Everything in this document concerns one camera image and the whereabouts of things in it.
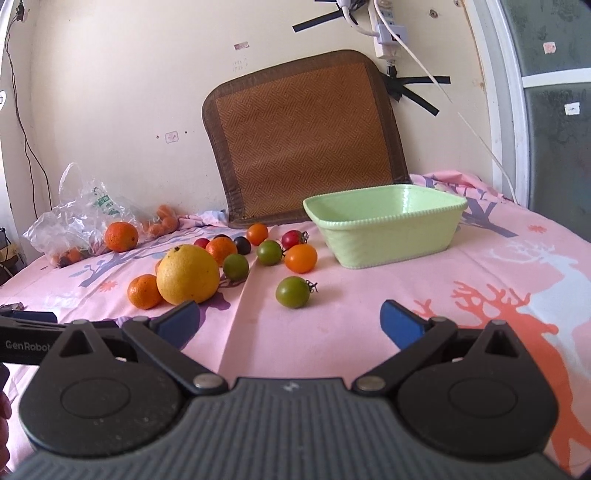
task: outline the bed sheet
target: bed sheet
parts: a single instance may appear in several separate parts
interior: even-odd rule
[[[507,320],[550,382],[560,404],[546,453],[573,475],[591,463],[591,244],[560,225],[514,205],[478,179],[458,172],[413,176],[413,182],[465,196],[468,207],[447,251],[366,270],[346,270],[311,222],[274,226],[270,238],[305,229],[319,252],[307,279],[318,283],[310,303],[288,310],[275,300],[284,265],[263,267],[248,258],[245,283],[223,280],[200,306],[201,327],[184,352],[228,381],[237,377],[343,377],[347,383],[397,347],[382,332],[379,310],[394,299],[422,317],[446,316],[462,326]],[[222,226],[183,229],[125,254],[107,254],[60,270],[41,258],[0,288],[3,303],[51,310],[60,323],[145,314],[130,305],[128,283],[154,271],[173,246],[226,233]],[[164,313],[162,305],[150,316]],[[5,391],[18,408],[36,368],[11,366]],[[31,453],[14,415],[9,468]]]

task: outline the hand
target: hand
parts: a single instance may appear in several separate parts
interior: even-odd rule
[[[8,443],[8,419],[12,416],[10,400],[4,392],[0,393],[0,470],[4,469],[10,460],[10,453],[6,447]]]

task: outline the orange cherry tomato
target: orange cherry tomato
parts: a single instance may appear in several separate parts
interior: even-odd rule
[[[246,231],[247,240],[258,247],[267,238],[269,238],[269,230],[262,223],[255,223]]]
[[[294,245],[285,253],[285,266],[295,273],[308,273],[317,261],[316,249],[308,244]]]

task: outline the yellow grapefruit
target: yellow grapefruit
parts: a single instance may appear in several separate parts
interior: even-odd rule
[[[173,305],[187,300],[201,303],[217,291],[220,271],[216,260],[203,248],[180,245],[162,259],[156,283],[163,299]]]

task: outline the electrical cord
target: electrical cord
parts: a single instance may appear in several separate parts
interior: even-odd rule
[[[386,26],[386,29],[388,30],[388,32],[392,35],[392,37],[394,39],[396,39],[396,41],[404,48],[404,50],[406,50],[408,52],[408,54],[411,56],[411,58],[415,62],[417,62],[418,66],[422,68],[422,70],[427,74],[427,76],[429,77],[429,79],[435,85],[437,85],[437,87],[443,92],[443,95],[445,95],[445,97],[447,98],[447,100],[452,104],[452,106],[454,107],[454,110],[456,111],[456,113],[458,114],[458,116],[462,119],[462,121],[466,124],[466,126],[470,129],[470,131],[474,134],[474,136],[478,140],[480,140],[480,143],[482,143],[482,145],[484,146],[484,148],[486,149],[486,151],[488,152],[488,154],[491,156],[491,158],[495,162],[496,166],[499,167],[501,173],[503,174],[503,177],[507,181],[507,184],[509,186],[509,190],[511,191],[511,197],[513,199],[513,202],[516,205],[518,205],[519,203],[517,202],[517,196],[515,195],[515,189],[513,187],[513,182],[509,178],[509,175],[507,174],[507,172],[503,168],[503,165],[501,164],[501,162],[499,161],[499,159],[492,152],[492,150],[486,144],[486,142],[484,141],[484,139],[480,135],[478,135],[478,133],[476,132],[476,130],[474,129],[474,127],[471,126],[470,122],[468,122],[468,120],[466,120],[464,118],[464,116],[460,113],[459,109],[456,108],[456,105],[453,103],[452,99],[447,94],[447,92],[443,89],[443,87],[439,84],[439,82],[437,81],[437,79],[431,74],[431,72],[429,72],[427,70],[426,66],[422,64],[422,62],[417,58],[417,56],[413,53],[413,51],[410,48],[408,48],[408,46],[406,45],[406,43],[404,43],[402,41],[402,39],[398,35],[396,35],[396,33],[394,33],[392,31],[392,28],[388,24],[388,21],[385,19],[384,14],[382,13],[382,11],[381,11],[381,9],[379,7],[378,1],[379,0],[374,0],[374,7],[375,7],[375,10],[376,10],[376,13],[378,14],[378,16],[379,16],[380,20],[382,21],[382,23]],[[350,15],[349,15],[350,0],[337,0],[337,4],[343,10],[343,16],[347,19],[347,22],[349,24],[352,24],[351,26],[353,28],[355,28],[355,30],[359,31],[360,33],[362,33],[364,35],[368,35],[368,36],[371,36],[371,37],[379,37],[379,34],[378,33],[376,33],[376,32],[371,32],[371,33],[370,32],[367,32],[366,30],[363,30],[361,27],[358,27],[357,25],[355,25],[353,23]]]
[[[41,171],[45,175],[45,181],[47,183],[47,195],[49,197],[49,208],[50,209],[53,207],[53,202],[51,201],[51,188],[49,186],[49,178],[47,177],[47,172],[43,168],[43,165],[41,165],[41,162],[39,162],[39,159],[35,155],[35,152],[31,148],[31,145],[29,144],[27,132],[25,131],[25,128],[22,124],[21,114],[18,109],[17,81],[16,81],[16,77],[14,75],[14,63],[12,62],[12,56],[11,56],[10,51],[8,49],[8,44],[10,41],[10,30],[11,30],[11,27],[14,24],[14,22],[17,21],[17,19],[18,19],[18,16],[15,15],[12,18],[12,20],[10,21],[10,23],[8,24],[8,29],[7,29],[7,33],[6,33],[6,41],[4,42],[4,50],[6,50],[6,55],[8,57],[8,62],[10,63],[10,69],[11,69],[11,73],[12,73],[12,90],[14,92],[14,106],[15,106],[15,111],[17,113],[17,121],[18,121],[19,127],[21,128],[22,134],[25,138],[25,156],[27,157],[27,160],[29,163],[29,174],[31,176],[31,185],[33,186],[33,212],[35,213],[35,218],[38,219],[39,215],[37,214],[37,205],[35,204],[35,181],[33,180],[33,167],[31,165],[31,157],[29,157],[29,153],[27,152],[27,147],[28,147],[29,151],[31,152],[31,155],[33,155],[33,158],[35,158],[37,165],[39,165],[39,168],[41,169]]]
[[[509,186],[509,190],[511,191],[511,197],[513,199],[513,202],[516,205],[519,205],[519,203],[517,202],[517,196],[515,195],[515,189],[513,188],[513,183],[511,181],[511,179],[509,178],[509,175],[507,174],[507,172],[505,171],[505,169],[503,168],[503,165],[501,164],[501,162],[499,161],[499,159],[496,157],[496,155],[492,152],[492,150],[489,148],[488,145],[486,145],[486,142],[484,141],[484,139],[478,135],[478,133],[476,133],[476,130],[474,129],[473,126],[471,126],[470,122],[468,122],[468,120],[466,120],[464,118],[464,116],[460,113],[459,109],[456,108],[456,105],[453,103],[452,99],[450,98],[450,96],[447,94],[447,92],[443,89],[443,87],[439,84],[439,82],[437,81],[437,79],[431,74],[431,72],[429,72],[426,68],[425,65],[422,64],[422,62],[417,58],[417,56],[413,53],[413,51],[408,48],[408,46],[406,45],[406,43],[404,43],[402,41],[402,39],[396,35],[396,33],[394,33],[392,31],[392,28],[390,27],[390,25],[388,24],[388,21],[384,18],[384,14],[382,13],[379,4],[378,4],[378,0],[374,0],[374,7],[376,9],[376,12],[378,14],[378,16],[380,17],[380,20],[384,23],[384,25],[386,26],[386,28],[388,29],[388,31],[390,32],[390,34],[392,35],[392,37],[394,39],[396,39],[396,41],[402,45],[402,47],[407,51],[407,53],[411,56],[411,58],[417,62],[418,66],[422,68],[422,70],[427,74],[427,76],[429,77],[429,79],[435,84],[437,85],[437,87],[443,92],[443,95],[445,95],[445,97],[447,98],[447,100],[449,101],[449,103],[452,104],[452,106],[454,107],[454,110],[456,111],[456,113],[458,114],[458,116],[463,120],[463,122],[466,124],[466,126],[470,129],[470,131],[474,134],[474,136],[480,140],[480,143],[482,143],[482,145],[484,146],[484,148],[486,149],[486,151],[488,152],[488,154],[491,156],[491,158],[493,159],[493,161],[495,162],[496,166],[499,167],[501,173],[503,174],[503,176],[505,177],[505,180],[507,181],[507,184]]]
[[[360,27],[358,24],[356,24],[353,21],[353,19],[351,18],[351,13],[349,12],[349,7],[343,7],[343,16],[344,16],[345,20],[347,21],[347,23],[349,25],[351,25],[351,28],[358,31],[362,35],[367,35],[368,37],[379,37],[379,33],[370,32],[370,31]]]

